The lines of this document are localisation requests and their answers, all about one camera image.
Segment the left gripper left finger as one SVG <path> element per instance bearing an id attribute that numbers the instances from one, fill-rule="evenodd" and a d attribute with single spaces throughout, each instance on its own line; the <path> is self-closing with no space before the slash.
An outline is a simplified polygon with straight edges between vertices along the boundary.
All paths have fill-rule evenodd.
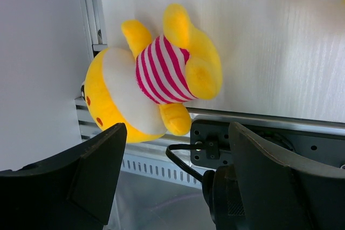
<path id="1" fill-rule="evenodd" d="M 103 229 L 125 152 L 118 123 L 47 159 L 1 172 L 1 229 Z"/>

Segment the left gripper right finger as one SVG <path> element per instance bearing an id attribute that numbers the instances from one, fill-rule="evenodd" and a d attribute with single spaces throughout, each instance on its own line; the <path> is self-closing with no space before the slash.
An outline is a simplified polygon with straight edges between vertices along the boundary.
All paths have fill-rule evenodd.
<path id="1" fill-rule="evenodd" d="M 344 229 L 344 169 L 264 154 L 254 141 L 232 149 L 249 229 Z"/>

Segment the yellow plush toy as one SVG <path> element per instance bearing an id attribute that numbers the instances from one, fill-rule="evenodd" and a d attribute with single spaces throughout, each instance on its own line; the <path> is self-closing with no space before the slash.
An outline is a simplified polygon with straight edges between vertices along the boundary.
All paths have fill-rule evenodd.
<path id="1" fill-rule="evenodd" d="M 211 100 L 222 87 L 218 51 L 187 10 L 170 4 L 162 21 L 156 38 L 136 19 L 123 22 L 128 49 L 100 51 L 81 85 L 81 97 L 100 130 L 123 123 L 128 143 L 187 134 L 191 117 L 185 103 Z"/>

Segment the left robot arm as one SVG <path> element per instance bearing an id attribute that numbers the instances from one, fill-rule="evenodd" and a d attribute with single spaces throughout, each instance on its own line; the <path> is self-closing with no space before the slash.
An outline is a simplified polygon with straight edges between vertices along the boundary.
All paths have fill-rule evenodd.
<path id="1" fill-rule="evenodd" d="M 1 229 L 102 229 L 125 152 L 116 124 L 20 170 L 1 172 Z M 267 140 L 240 123 L 201 123 L 167 157 L 202 184 L 218 229 L 344 229 L 344 169 Z"/>

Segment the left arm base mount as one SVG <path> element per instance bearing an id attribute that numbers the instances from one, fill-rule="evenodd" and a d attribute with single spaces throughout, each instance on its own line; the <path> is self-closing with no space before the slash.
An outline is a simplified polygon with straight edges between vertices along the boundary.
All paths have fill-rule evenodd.
<path id="1" fill-rule="evenodd" d="M 283 155 L 297 154 L 306 159 L 344 168 L 344 136 L 313 133 L 295 129 L 279 129 L 242 123 L 239 130 L 229 122 L 196 120 L 190 130 L 190 143 L 204 149 L 191 151 L 192 164 L 218 169 L 233 164 L 232 149 L 241 139 L 254 141 L 253 146 L 264 154 L 285 161 Z"/>

